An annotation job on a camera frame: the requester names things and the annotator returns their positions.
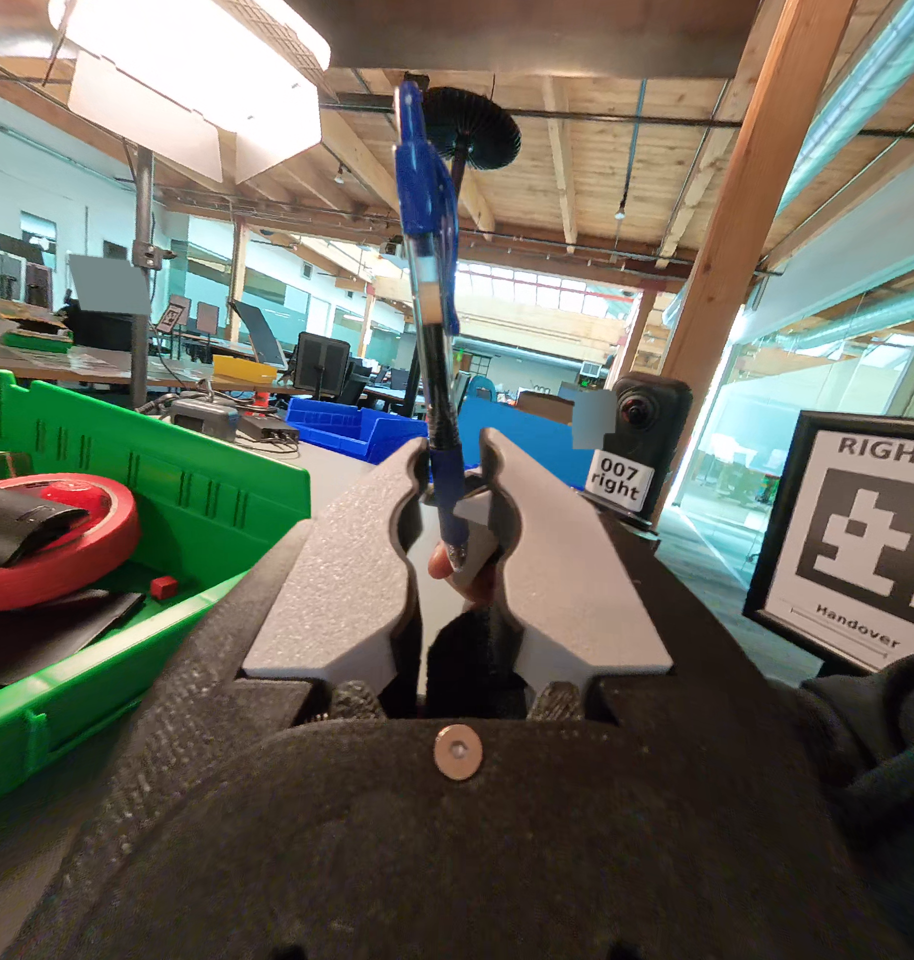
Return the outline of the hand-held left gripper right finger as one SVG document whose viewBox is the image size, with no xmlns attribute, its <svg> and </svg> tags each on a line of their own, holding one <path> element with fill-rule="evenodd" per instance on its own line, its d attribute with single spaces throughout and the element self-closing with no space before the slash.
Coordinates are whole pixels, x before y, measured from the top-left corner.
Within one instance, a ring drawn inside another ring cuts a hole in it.
<svg viewBox="0 0 914 960">
<path fill-rule="evenodd" d="M 663 676 L 673 660 L 595 507 L 495 428 L 480 432 L 488 528 L 502 555 L 495 603 L 512 671 L 539 695 L 615 676 Z"/>
</svg>

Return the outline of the grey laptop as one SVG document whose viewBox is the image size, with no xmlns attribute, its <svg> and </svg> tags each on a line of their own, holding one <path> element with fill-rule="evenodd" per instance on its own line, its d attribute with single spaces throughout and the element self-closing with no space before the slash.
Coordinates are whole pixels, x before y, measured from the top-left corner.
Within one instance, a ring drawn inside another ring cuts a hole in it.
<svg viewBox="0 0 914 960">
<path fill-rule="evenodd" d="M 284 371 L 288 359 L 263 311 L 239 299 L 230 302 L 231 308 L 247 330 L 251 349 L 257 362 Z"/>
</svg>

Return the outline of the grey metal device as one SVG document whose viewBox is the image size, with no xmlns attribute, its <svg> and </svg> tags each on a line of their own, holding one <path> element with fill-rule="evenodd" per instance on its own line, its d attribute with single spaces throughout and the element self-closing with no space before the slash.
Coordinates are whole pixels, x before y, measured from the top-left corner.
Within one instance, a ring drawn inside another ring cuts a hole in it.
<svg viewBox="0 0 914 960">
<path fill-rule="evenodd" d="M 174 426 L 233 444 L 240 413 L 235 405 L 213 398 L 181 395 L 170 403 L 164 419 Z"/>
<path fill-rule="evenodd" d="M 239 438 L 265 446 L 297 449 L 300 431 L 276 414 L 245 413 L 238 418 L 236 432 Z"/>
</svg>

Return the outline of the black monitor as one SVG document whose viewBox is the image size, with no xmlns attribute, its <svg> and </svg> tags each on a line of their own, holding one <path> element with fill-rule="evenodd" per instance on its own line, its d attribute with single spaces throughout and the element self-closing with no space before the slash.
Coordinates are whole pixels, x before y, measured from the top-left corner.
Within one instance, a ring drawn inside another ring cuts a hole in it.
<svg viewBox="0 0 914 960">
<path fill-rule="evenodd" d="M 314 400 L 334 400 L 343 390 L 350 358 L 346 341 L 301 331 L 289 366 L 291 385 Z"/>
</svg>

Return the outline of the blue plastic bin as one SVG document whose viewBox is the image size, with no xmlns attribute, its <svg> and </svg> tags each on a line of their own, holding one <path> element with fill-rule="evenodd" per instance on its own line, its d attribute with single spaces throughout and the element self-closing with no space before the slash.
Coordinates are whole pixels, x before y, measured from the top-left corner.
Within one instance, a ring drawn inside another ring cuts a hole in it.
<svg viewBox="0 0 914 960">
<path fill-rule="evenodd" d="M 427 424 L 418 419 L 301 396 L 290 399 L 284 420 L 301 442 L 371 465 L 428 436 Z"/>
</svg>

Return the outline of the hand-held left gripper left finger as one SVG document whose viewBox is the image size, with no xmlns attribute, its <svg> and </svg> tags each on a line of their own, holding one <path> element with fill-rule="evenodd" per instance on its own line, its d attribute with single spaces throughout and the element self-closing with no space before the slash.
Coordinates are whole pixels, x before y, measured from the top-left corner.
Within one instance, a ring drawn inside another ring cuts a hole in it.
<svg viewBox="0 0 914 960">
<path fill-rule="evenodd" d="M 319 515 L 242 663 L 247 679 L 365 685 L 415 714 L 422 649 L 417 574 L 428 442 L 412 438 Z"/>
</svg>

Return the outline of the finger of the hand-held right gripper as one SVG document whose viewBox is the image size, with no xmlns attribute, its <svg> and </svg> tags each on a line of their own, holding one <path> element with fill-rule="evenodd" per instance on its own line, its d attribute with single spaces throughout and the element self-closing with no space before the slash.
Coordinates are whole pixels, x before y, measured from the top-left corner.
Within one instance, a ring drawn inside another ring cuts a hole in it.
<svg viewBox="0 0 914 960">
<path fill-rule="evenodd" d="M 456 519 L 465 521 L 468 533 L 462 552 L 447 545 L 456 574 L 454 580 L 460 586 L 472 582 L 478 570 L 497 549 L 502 553 L 499 540 L 490 527 L 492 502 L 492 492 L 482 486 L 463 498 L 455 510 Z"/>
</svg>

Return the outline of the black flat sheet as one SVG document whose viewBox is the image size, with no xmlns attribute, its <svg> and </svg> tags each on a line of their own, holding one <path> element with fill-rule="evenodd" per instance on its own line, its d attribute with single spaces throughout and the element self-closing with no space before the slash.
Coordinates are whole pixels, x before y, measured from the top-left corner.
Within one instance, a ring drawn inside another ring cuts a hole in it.
<svg viewBox="0 0 914 960">
<path fill-rule="evenodd" d="M 140 592 L 89 588 L 0 611 L 0 688 L 82 651 L 139 612 L 145 598 Z"/>
</svg>

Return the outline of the black round lamp stand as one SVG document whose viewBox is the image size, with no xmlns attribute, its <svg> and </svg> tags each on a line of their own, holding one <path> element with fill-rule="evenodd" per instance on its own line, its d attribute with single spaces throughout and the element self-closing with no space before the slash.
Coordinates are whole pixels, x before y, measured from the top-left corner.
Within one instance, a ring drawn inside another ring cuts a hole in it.
<svg viewBox="0 0 914 960">
<path fill-rule="evenodd" d="M 458 208 L 466 168 L 508 166 L 518 156 L 521 133 L 508 111 L 481 94 L 450 86 L 419 88 L 427 135 L 451 176 Z"/>
</svg>

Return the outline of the wooden workbench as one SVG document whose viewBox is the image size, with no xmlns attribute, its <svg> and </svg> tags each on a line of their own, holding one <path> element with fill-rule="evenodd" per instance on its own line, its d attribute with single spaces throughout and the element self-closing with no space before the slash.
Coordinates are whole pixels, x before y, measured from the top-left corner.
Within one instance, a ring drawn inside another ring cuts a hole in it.
<svg viewBox="0 0 914 960">
<path fill-rule="evenodd" d="M 90 347 L 72 347 L 66 354 L 11 348 L 0 343 L 0 370 L 9 371 L 20 380 L 41 380 L 58 383 L 103 384 L 130 386 L 131 354 L 124 351 Z M 148 359 L 148 385 L 152 388 L 178 387 L 190 389 L 207 380 L 222 392 L 269 391 L 294 395 L 292 386 L 281 383 L 259 385 L 229 376 L 219 376 L 211 364 L 193 361 Z"/>
</svg>

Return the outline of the silver metal stand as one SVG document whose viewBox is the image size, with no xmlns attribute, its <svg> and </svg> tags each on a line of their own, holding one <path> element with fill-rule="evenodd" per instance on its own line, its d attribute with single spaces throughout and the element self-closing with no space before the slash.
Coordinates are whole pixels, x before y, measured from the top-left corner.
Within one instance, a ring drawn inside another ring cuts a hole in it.
<svg viewBox="0 0 914 960">
<path fill-rule="evenodd" d="M 135 188 L 135 226 L 131 245 L 131 263 L 139 273 L 142 286 L 138 287 L 139 312 L 133 318 L 130 345 L 130 407 L 137 411 L 148 400 L 149 335 L 152 311 L 151 281 L 160 268 L 156 263 L 154 246 L 155 216 L 153 152 L 137 146 L 132 163 L 132 182 Z"/>
</svg>

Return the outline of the green plastic bin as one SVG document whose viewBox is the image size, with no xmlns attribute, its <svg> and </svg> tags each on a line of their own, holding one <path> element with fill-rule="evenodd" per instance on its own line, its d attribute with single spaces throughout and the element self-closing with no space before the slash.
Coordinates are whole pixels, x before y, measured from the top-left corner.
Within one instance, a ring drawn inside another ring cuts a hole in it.
<svg viewBox="0 0 914 960">
<path fill-rule="evenodd" d="M 81 651 L 0 687 L 0 800 L 133 710 L 184 637 L 298 522 L 305 469 L 147 415 L 0 369 L 0 452 L 32 474 L 93 474 L 133 493 L 141 539 L 99 581 L 145 595 L 125 623 Z M 149 582 L 172 575 L 159 603 Z"/>
</svg>

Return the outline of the person's right hand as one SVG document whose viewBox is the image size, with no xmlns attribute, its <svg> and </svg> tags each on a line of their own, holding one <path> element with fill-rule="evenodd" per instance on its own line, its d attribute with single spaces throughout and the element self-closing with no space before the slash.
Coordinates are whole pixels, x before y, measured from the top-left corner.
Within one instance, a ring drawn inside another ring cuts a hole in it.
<svg viewBox="0 0 914 960">
<path fill-rule="evenodd" d="M 501 553 L 496 549 L 479 568 L 475 578 L 464 585 L 458 584 L 454 577 L 449 548 L 439 541 L 428 559 L 427 572 L 435 581 L 447 582 L 460 594 L 467 609 L 483 609 L 494 603 L 496 595 L 496 574 Z"/>
</svg>

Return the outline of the black cylindrical handle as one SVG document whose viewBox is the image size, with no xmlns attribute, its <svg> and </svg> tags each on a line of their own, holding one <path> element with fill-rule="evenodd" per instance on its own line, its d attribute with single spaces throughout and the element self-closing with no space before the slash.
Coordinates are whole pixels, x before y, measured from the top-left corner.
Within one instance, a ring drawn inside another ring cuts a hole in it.
<svg viewBox="0 0 914 960">
<path fill-rule="evenodd" d="M 58 481 L 21 478 L 16 486 L 0 483 L 0 568 L 11 567 L 88 522 L 91 514 L 77 502 L 47 497 Z"/>
</svg>

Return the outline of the blue handled tool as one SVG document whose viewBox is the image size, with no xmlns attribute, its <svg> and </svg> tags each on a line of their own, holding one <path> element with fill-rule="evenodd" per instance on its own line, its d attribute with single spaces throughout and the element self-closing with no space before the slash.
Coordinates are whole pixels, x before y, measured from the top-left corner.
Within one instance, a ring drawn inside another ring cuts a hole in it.
<svg viewBox="0 0 914 960">
<path fill-rule="evenodd" d="M 403 244 L 410 272 L 416 353 L 424 392 L 430 469 L 439 533 L 451 571 L 463 570 L 470 528 L 455 513 L 465 494 L 458 413 L 451 392 L 458 266 L 457 198 L 446 163 L 427 134 L 424 96 L 412 79 L 394 93 L 393 149 Z"/>
</svg>

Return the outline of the red round tool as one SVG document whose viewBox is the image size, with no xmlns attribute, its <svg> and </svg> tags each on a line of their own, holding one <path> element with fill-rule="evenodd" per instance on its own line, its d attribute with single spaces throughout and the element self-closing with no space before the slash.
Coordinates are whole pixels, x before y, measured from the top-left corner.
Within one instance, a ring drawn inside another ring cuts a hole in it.
<svg viewBox="0 0 914 960">
<path fill-rule="evenodd" d="M 0 612 L 83 590 L 131 558 L 141 537 L 137 500 L 127 486 L 86 473 L 31 474 L 0 483 L 17 486 L 26 477 L 57 481 L 58 492 L 47 498 L 77 502 L 89 511 L 90 519 L 14 565 L 0 567 Z"/>
</svg>

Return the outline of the yellow box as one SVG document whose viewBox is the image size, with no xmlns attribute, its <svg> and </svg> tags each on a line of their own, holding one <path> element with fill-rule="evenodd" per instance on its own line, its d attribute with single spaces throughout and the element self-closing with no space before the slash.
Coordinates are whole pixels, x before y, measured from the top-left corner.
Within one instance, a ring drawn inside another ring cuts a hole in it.
<svg viewBox="0 0 914 960">
<path fill-rule="evenodd" d="M 273 365 L 261 363 L 236 355 L 214 355 L 212 358 L 213 382 L 231 389 L 269 391 L 281 371 Z"/>
</svg>

